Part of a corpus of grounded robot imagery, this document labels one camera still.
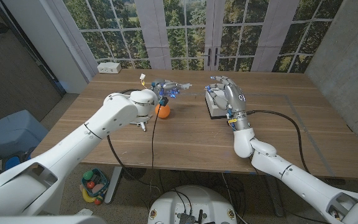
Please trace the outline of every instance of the black cable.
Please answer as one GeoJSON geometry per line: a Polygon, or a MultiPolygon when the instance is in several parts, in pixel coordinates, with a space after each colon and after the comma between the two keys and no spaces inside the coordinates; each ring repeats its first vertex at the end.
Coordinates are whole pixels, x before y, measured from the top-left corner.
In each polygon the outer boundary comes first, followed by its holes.
{"type": "Polygon", "coordinates": [[[154,131],[155,131],[155,124],[157,124],[158,114],[160,113],[161,105],[158,107],[157,115],[154,121],[154,128],[153,128],[153,135],[152,135],[152,170],[154,169],[154,131]]]}
{"type": "Polygon", "coordinates": [[[189,197],[187,197],[184,193],[177,191],[176,188],[173,188],[173,189],[175,189],[175,190],[169,190],[168,192],[176,192],[176,193],[179,193],[179,194],[181,194],[181,195],[183,195],[183,196],[185,196],[187,198],[187,201],[189,201],[189,204],[190,204],[190,215],[191,215],[191,213],[193,211],[193,207],[191,206],[191,202],[190,202],[189,197]]]}
{"type": "Polygon", "coordinates": [[[147,204],[146,204],[146,202],[145,201],[143,201],[143,199],[141,199],[141,201],[144,203],[144,205],[146,206],[146,208],[147,208],[147,211],[149,211],[150,209],[149,209],[149,206],[147,206],[147,204]]]}
{"type": "MultiPolygon", "coordinates": [[[[266,187],[267,193],[268,193],[269,195],[271,195],[269,186],[268,186],[268,184],[267,184],[267,181],[266,181],[266,180],[263,181],[263,180],[261,179],[261,176],[259,175],[258,170],[257,170],[255,167],[254,167],[254,169],[255,169],[255,171],[256,171],[256,173],[257,173],[257,176],[259,177],[259,180],[262,181],[262,182],[265,182],[265,187],[266,187]]],[[[295,213],[293,213],[293,212],[288,211],[287,209],[285,209],[283,205],[280,205],[280,204],[279,204],[278,202],[276,202],[272,197],[271,197],[271,199],[272,199],[273,203],[275,203],[276,205],[278,205],[279,207],[281,207],[284,211],[286,211],[286,212],[288,212],[289,214],[292,214],[292,215],[294,215],[294,216],[296,216],[296,217],[303,218],[303,219],[305,219],[305,220],[309,220],[309,221],[312,221],[312,222],[330,224],[330,223],[328,223],[328,222],[319,221],[319,220],[314,220],[314,219],[312,219],[312,218],[306,218],[306,217],[297,215],[297,214],[295,214],[295,213]]]]}
{"type": "Polygon", "coordinates": [[[162,188],[162,193],[164,194],[165,190],[164,190],[164,185],[162,184],[162,180],[161,180],[161,170],[159,170],[158,176],[160,177],[160,184],[161,184],[161,188],[162,188]]]}
{"type": "MultiPolygon", "coordinates": [[[[117,156],[117,154],[116,154],[116,151],[114,150],[114,148],[113,148],[113,146],[112,146],[112,144],[111,144],[110,135],[107,136],[107,140],[108,140],[108,142],[109,142],[110,149],[111,149],[112,153],[114,154],[114,157],[117,159],[119,165],[124,169],[124,171],[127,172],[127,174],[128,174],[130,177],[132,177],[134,180],[137,180],[138,182],[140,182],[140,183],[142,183],[142,184],[144,184],[144,185],[148,185],[148,186],[149,186],[148,183],[145,183],[145,182],[143,182],[143,181],[141,181],[141,180],[139,180],[139,179],[136,179],[136,178],[131,174],[131,172],[129,172],[129,170],[127,169],[127,167],[121,162],[121,160],[118,158],[118,156],[117,156]]],[[[151,186],[157,188],[157,189],[160,191],[160,189],[159,189],[156,185],[151,185],[151,186]]]]}
{"type": "Polygon", "coordinates": [[[179,198],[180,198],[180,200],[181,200],[181,202],[183,203],[183,206],[184,206],[184,208],[185,208],[185,211],[184,211],[183,213],[184,213],[184,214],[187,214],[187,213],[186,213],[186,205],[185,205],[185,202],[183,201],[183,199],[182,199],[181,196],[179,195],[177,189],[176,189],[176,188],[173,188],[173,189],[175,189],[175,190],[170,190],[170,191],[174,191],[174,192],[177,193],[177,195],[179,196],[179,198]]]}
{"type": "Polygon", "coordinates": [[[309,169],[306,166],[305,159],[303,158],[301,132],[299,130],[298,125],[296,124],[296,122],[292,118],[290,118],[289,116],[287,116],[285,114],[275,112],[275,111],[269,111],[269,110],[252,110],[252,111],[247,111],[246,113],[247,113],[247,115],[254,114],[254,113],[270,113],[270,114],[279,115],[279,116],[291,121],[291,123],[295,126],[296,132],[298,133],[299,153],[301,155],[301,160],[302,160],[303,167],[305,168],[305,171],[310,174],[309,169]]]}

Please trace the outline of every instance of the power strip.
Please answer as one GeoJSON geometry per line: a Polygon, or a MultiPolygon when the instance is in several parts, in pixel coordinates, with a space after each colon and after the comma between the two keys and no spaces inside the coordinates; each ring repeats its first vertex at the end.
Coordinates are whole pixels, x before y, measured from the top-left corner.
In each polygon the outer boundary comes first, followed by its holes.
{"type": "Polygon", "coordinates": [[[112,73],[117,74],[121,71],[121,64],[114,62],[104,62],[98,65],[98,70],[100,73],[112,73]]]}

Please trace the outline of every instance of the orange fruit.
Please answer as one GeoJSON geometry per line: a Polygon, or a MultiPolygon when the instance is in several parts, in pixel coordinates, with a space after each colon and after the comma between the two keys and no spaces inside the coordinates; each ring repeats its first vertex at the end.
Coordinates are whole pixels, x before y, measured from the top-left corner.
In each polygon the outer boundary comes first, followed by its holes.
{"type": "MultiPolygon", "coordinates": [[[[159,108],[160,108],[160,105],[157,105],[155,107],[155,114],[158,113],[159,108]]],[[[170,112],[171,112],[171,108],[168,105],[167,106],[161,106],[160,112],[158,114],[158,117],[159,118],[167,118],[170,112]]]]}

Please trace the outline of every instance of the toy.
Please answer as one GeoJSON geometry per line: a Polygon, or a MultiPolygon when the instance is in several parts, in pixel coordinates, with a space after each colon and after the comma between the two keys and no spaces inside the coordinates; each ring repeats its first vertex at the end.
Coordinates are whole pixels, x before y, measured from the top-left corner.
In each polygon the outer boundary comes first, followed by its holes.
{"type": "Polygon", "coordinates": [[[96,197],[90,197],[88,193],[86,193],[85,189],[82,189],[82,197],[84,198],[85,202],[92,203],[95,201],[96,197]]]}
{"type": "Polygon", "coordinates": [[[100,189],[103,188],[103,184],[96,184],[93,188],[92,188],[92,193],[96,193],[98,192],[100,189]]]}
{"type": "Polygon", "coordinates": [[[100,205],[102,202],[103,202],[103,199],[104,199],[104,195],[106,194],[106,190],[104,190],[103,193],[101,193],[99,196],[96,197],[95,201],[94,201],[94,204],[95,205],[100,205]]]}
{"type": "Polygon", "coordinates": [[[89,174],[92,173],[93,174],[92,177],[86,176],[87,178],[89,177],[89,180],[82,178],[81,183],[83,184],[86,192],[88,193],[88,195],[90,197],[96,197],[99,194],[101,194],[108,187],[109,181],[106,178],[106,176],[104,176],[104,174],[97,168],[94,168],[93,170],[85,172],[84,175],[87,173],[89,173],[89,174]],[[88,186],[88,183],[90,183],[90,182],[93,182],[93,184],[94,184],[92,186],[92,188],[90,186],[88,186]],[[102,184],[103,185],[102,188],[97,191],[92,190],[93,187],[98,184],[102,184]]]}
{"type": "Polygon", "coordinates": [[[167,105],[167,106],[161,106],[160,105],[157,105],[155,107],[155,114],[158,113],[158,117],[159,118],[167,118],[168,115],[170,114],[171,112],[171,108],[167,105]]]}
{"type": "Polygon", "coordinates": [[[86,171],[83,175],[83,178],[85,180],[90,180],[93,176],[93,171],[92,170],[89,170],[89,171],[86,171]]]}
{"type": "Polygon", "coordinates": [[[92,189],[94,187],[94,182],[89,181],[88,183],[86,183],[86,187],[89,188],[89,189],[92,189]]]}

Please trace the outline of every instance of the colorful toy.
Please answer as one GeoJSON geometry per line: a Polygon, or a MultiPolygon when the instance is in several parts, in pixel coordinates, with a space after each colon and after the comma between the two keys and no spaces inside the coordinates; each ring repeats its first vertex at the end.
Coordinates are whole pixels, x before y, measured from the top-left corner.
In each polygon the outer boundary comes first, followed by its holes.
{"type": "Polygon", "coordinates": [[[96,193],[98,192],[100,189],[103,188],[103,184],[96,184],[93,188],[92,188],[92,193],[96,193]]]}
{"type": "Polygon", "coordinates": [[[82,197],[84,198],[85,202],[92,203],[95,201],[96,197],[90,197],[88,193],[86,193],[86,189],[82,189],[82,197]]]}
{"type": "Polygon", "coordinates": [[[104,195],[106,194],[106,191],[107,191],[107,190],[104,190],[103,193],[101,193],[99,196],[96,197],[96,199],[95,199],[95,201],[94,201],[94,204],[95,204],[95,205],[100,205],[100,204],[103,202],[104,195]]]}
{"type": "Polygon", "coordinates": [[[86,183],[86,187],[89,188],[89,189],[92,189],[94,187],[94,182],[89,181],[88,183],[86,183]]]}
{"type": "Polygon", "coordinates": [[[89,171],[86,171],[83,175],[83,178],[85,180],[90,180],[93,176],[93,171],[92,170],[89,170],[89,171]]]}

